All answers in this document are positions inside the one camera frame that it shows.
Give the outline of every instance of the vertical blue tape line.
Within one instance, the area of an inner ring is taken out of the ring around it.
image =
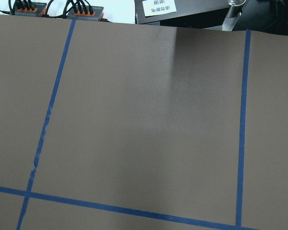
[[[239,159],[238,159],[238,186],[237,186],[237,206],[236,206],[236,229],[241,230],[242,226],[242,197],[243,197],[243,171],[244,171],[244,144],[245,144],[245,115],[246,99],[249,74],[249,59],[251,46],[251,31],[246,31],[242,92],[241,92],[241,109],[240,109],[240,133],[239,133]]]
[[[57,77],[56,77],[56,80],[55,80],[55,83],[54,83],[54,86],[53,86],[53,90],[52,90],[52,94],[51,94],[48,110],[47,110],[45,121],[44,121],[44,125],[43,125],[43,128],[42,128],[42,133],[40,135],[38,146],[37,146],[37,150],[36,150],[36,154],[35,154],[35,157],[34,157],[34,168],[33,168],[33,170],[30,173],[30,178],[29,178],[27,189],[26,189],[25,196],[24,196],[23,206],[22,206],[22,209],[21,209],[21,212],[20,212],[20,216],[19,216],[19,219],[18,219],[18,224],[17,224],[17,228],[16,228],[17,230],[21,229],[21,226],[22,226],[22,223],[23,223],[23,220],[24,220],[24,216],[25,216],[25,213],[26,213],[26,209],[27,209],[27,206],[28,206],[29,197],[30,197],[30,193],[31,193],[31,190],[32,190],[33,182],[34,182],[34,177],[35,177],[36,169],[37,169],[37,166],[38,166],[40,153],[41,153],[42,148],[43,148],[44,139],[45,139],[45,135],[46,135],[46,130],[47,130],[47,126],[49,124],[50,116],[51,116],[51,110],[52,110],[52,107],[54,105],[54,101],[55,101],[55,98],[56,98],[56,95],[57,95],[57,91],[58,91],[61,75],[62,75],[62,72],[63,72],[63,68],[64,68],[64,64],[65,64],[65,60],[66,60],[69,44],[71,42],[73,29],[75,27],[75,23],[76,23],[76,21],[72,20],[70,28],[69,28],[69,31],[68,31],[68,35],[67,35],[67,38],[66,38],[66,42],[65,42],[65,46],[64,46],[61,62],[60,62],[60,65],[59,65]]]

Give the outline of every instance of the connector block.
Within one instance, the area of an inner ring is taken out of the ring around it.
[[[77,13],[74,13],[74,11],[70,11],[67,14],[68,19],[76,19],[76,20],[85,20],[85,21],[100,21],[103,16],[103,10],[104,8],[102,6],[92,6],[91,9],[89,9],[89,6],[86,6],[88,13],[85,14],[84,11],[82,13],[80,12],[78,6],[76,6]]]
[[[32,9],[22,9],[15,7],[15,15],[19,16],[29,16],[29,17],[41,17],[45,14],[47,3],[43,2],[32,2],[34,10]]]

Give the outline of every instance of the terminal block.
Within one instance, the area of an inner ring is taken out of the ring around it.
[[[16,1],[15,15],[42,17],[45,14],[47,3]]]
[[[86,9],[76,6],[76,12],[70,11],[67,14],[68,19],[86,20],[86,21],[100,21],[104,16],[104,8],[102,6],[85,6]]]

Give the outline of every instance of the blue line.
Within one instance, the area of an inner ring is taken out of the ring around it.
[[[246,98],[247,98],[250,46],[251,46],[251,31],[247,30],[246,38],[245,38],[243,76],[242,76],[242,93],[241,93],[242,95],[241,95],[241,109],[240,109],[238,186],[237,186],[237,206],[236,206],[236,229],[237,230],[241,230],[241,226],[242,226],[245,114],[246,114]]]
[[[13,195],[18,195],[18,196],[24,196],[25,195],[25,191],[18,190],[18,189],[13,189],[13,188],[1,187],[1,186],[0,186],[0,192],[1,193],[8,193],[8,194],[13,194]]]
[[[177,216],[160,214],[160,213],[140,211],[140,210],[125,208],[125,207],[104,205],[104,204],[99,204],[99,203],[63,198],[63,197],[52,196],[52,195],[31,193],[30,196],[36,199],[54,201],[58,203],[94,208],[94,209],[99,209],[99,210],[129,214],[129,215],[152,218],[152,219],[166,220],[166,221],[171,221],[171,222],[176,222],[176,223],[181,223],[181,224],[196,225],[196,226],[219,229],[219,230],[235,230],[236,229],[236,226],[227,225],[227,224],[213,223],[209,221],[203,221],[203,220],[197,220],[197,219],[191,219],[191,218],[184,218],[184,217],[177,217]]]
[[[22,206],[22,209],[21,209],[21,212],[20,212],[20,216],[19,216],[19,219],[18,219],[18,224],[17,224],[17,228],[16,228],[17,230],[21,229],[21,226],[22,226],[22,223],[23,223],[23,220],[24,220],[24,216],[25,216],[25,212],[26,212],[26,209],[27,209],[27,206],[28,206],[30,193],[31,193],[33,182],[34,182],[34,178],[35,178],[35,173],[36,173],[36,169],[37,169],[37,166],[38,166],[39,157],[40,157],[40,154],[41,154],[41,151],[42,151],[42,148],[43,148],[44,139],[45,139],[45,135],[46,135],[46,130],[47,130],[47,126],[49,124],[50,116],[51,116],[51,110],[52,110],[52,107],[54,105],[54,101],[55,101],[55,98],[56,98],[56,95],[57,95],[57,91],[58,91],[61,75],[62,75],[62,72],[63,72],[63,68],[64,68],[64,64],[65,64],[65,60],[66,60],[69,44],[71,42],[73,29],[75,27],[75,23],[76,23],[76,21],[72,20],[70,28],[69,28],[69,31],[68,31],[68,35],[67,35],[67,38],[66,38],[66,42],[65,42],[63,53],[62,53],[62,58],[61,58],[61,62],[60,62],[60,65],[59,65],[57,77],[56,77],[56,80],[55,80],[55,83],[54,83],[54,87],[53,87],[53,90],[52,90],[52,94],[51,94],[48,110],[47,110],[45,121],[44,121],[44,125],[43,125],[43,128],[42,128],[42,133],[40,135],[38,146],[37,146],[37,150],[36,150],[36,154],[35,154],[35,157],[34,157],[34,163],[33,163],[34,169],[30,173],[30,178],[29,178],[27,189],[26,189],[25,196],[24,196],[23,206]]]

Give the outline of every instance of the white label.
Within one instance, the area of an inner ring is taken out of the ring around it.
[[[143,0],[145,16],[176,12],[175,0]]]

